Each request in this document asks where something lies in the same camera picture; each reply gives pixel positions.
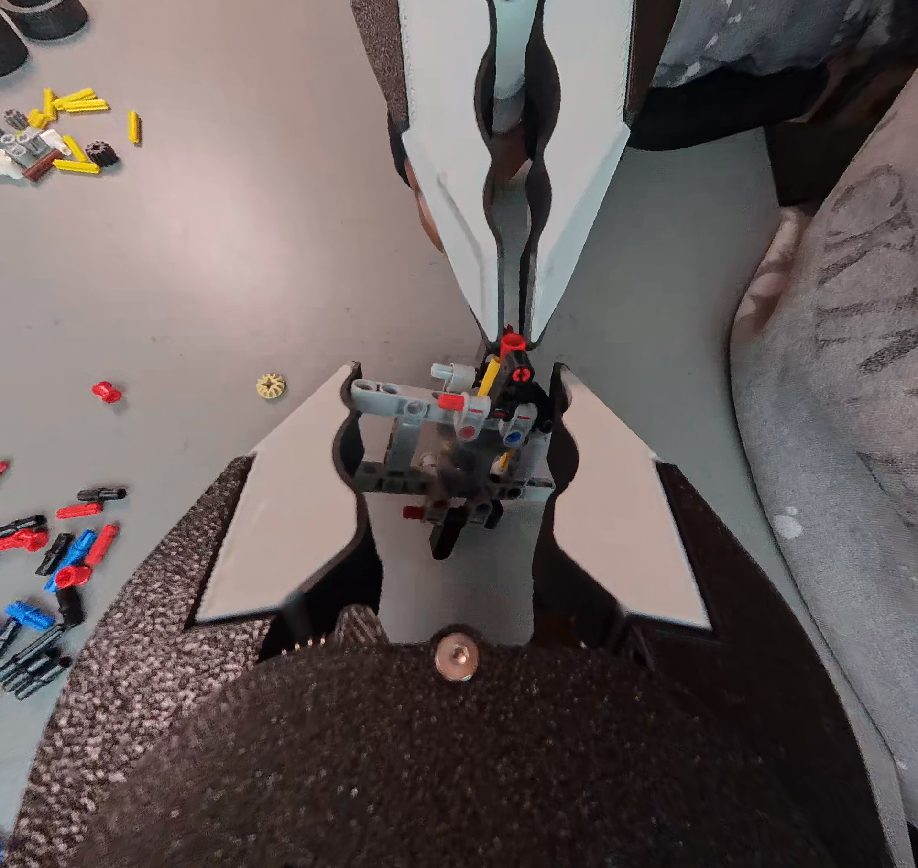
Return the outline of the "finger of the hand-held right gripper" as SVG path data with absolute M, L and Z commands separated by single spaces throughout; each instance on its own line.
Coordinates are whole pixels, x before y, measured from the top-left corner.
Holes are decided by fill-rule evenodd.
M 488 223 L 492 158 L 479 90 L 491 51 L 486 0 L 397 0 L 408 127 L 403 143 L 453 274 L 484 337 L 501 329 L 500 245 Z
M 525 56 L 534 115 L 522 331 L 538 343 L 568 288 L 630 132 L 636 0 L 539 0 Z

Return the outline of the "person's right hand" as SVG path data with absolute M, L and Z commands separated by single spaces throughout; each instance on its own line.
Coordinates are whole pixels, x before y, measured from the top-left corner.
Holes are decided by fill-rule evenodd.
M 394 166 L 396 168 L 396 173 L 398 173 L 399 177 L 409 187 L 413 196 L 415 197 L 419 221 L 426 235 L 430 239 L 430 242 L 440 253 L 445 254 L 441 236 L 434 223 L 427 200 L 420 188 L 418 178 L 407 156 L 407 151 L 404 146 L 404 142 L 402 141 L 402 133 L 390 113 L 386 115 L 386 126 L 388 132 L 389 147 L 393 157 Z

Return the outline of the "black toy tire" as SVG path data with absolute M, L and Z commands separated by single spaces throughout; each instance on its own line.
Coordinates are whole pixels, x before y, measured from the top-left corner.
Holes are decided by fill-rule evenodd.
M 26 47 L 16 28 L 1 11 L 0 16 L 0 75 L 1 78 L 15 73 L 29 59 Z
M 79 0 L 1 0 L 1 8 L 24 37 L 39 42 L 71 37 L 89 21 Z

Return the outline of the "pile of black blue red pins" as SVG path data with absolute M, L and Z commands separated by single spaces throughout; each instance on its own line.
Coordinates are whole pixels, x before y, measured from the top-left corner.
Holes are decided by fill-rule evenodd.
M 87 592 L 113 554 L 127 482 L 90 483 L 47 511 L 2 514 L 2 560 L 35 563 L 25 584 L 2 587 L 3 700 L 55 688 L 75 665 L 88 619 Z

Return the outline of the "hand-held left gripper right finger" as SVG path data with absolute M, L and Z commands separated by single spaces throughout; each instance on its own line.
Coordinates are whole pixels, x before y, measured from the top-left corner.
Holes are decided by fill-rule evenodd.
M 658 455 L 562 362 L 549 399 L 554 489 L 534 550 L 534 598 L 587 648 L 620 646 L 637 627 L 712 639 Z

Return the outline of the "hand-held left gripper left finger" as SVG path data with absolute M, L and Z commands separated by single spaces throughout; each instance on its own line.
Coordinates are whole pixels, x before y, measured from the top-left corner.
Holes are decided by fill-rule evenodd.
M 282 615 L 333 625 L 362 604 L 378 613 L 384 567 L 355 475 L 363 459 L 351 361 L 251 451 L 223 540 L 192 614 L 195 625 Z

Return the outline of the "pile of yellow axles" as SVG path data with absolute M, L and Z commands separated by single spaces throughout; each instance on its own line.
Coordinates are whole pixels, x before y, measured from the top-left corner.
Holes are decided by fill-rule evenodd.
M 63 96 L 56 95 L 51 89 L 45 88 L 41 107 L 34 108 L 26 114 L 31 125 L 26 131 L 37 130 L 42 133 L 48 143 L 66 151 L 63 159 L 57 160 L 52 170 L 72 175 L 99 176 L 114 167 L 101 169 L 90 163 L 84 153 L 84 147 L 88 142 L 80 143 L 71 134 L 60 133 L 54 126 L 61 117 L 86 119 L 91 116 L 108 117 L 113 114 L 112 105 L 106 99 L 99 97 L 91 88 L 84 88 Z

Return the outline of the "grey toy brick assembly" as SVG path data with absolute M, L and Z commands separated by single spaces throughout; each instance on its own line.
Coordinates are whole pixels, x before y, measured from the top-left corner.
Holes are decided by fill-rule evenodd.
M 391 422 L 382 461 L 353 462 L 366 494 L 407 496 L 403 517 L 430 525 L 430 552 L 445 560 L 466 528 L 494 530 L 511 502 L 544 502 L 540 477 L 554 415 L 536 380 L 528 340 L 506 325 L 476 365 L 433 364 L 429 388 L 354 379 L 352 409 Z

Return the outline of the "white toy connector pieces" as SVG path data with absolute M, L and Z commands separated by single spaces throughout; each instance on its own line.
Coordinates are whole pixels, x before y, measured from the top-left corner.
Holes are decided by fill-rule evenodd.
M 29 129 L 19 134 L 7 132 L 1 137 L 1 175 L 24 180 L 22 171 L 52 149 L 66 151 L 48 143 L 41 132 Z

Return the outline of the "grey desk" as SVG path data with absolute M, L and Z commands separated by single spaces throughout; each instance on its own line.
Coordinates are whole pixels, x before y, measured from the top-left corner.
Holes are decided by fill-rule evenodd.
M 450 266 L 397 176 L 349 0 L 80 0 L 30 44 L 2 110 L 92 88 L 104 176 L 2 178 L 2 514 L 127 482 L 81 646 L 226 465 L 351 360 L 418 385 L 478 344 Z M 628 150 L 536 352 L 675 463 L 806 625 L 754 492 L 726 345 L 778 222 L 765 137 Z M 266 401 L 256 380 L 286 391 Z M 123 392 L 114 404 L 91 392 Z

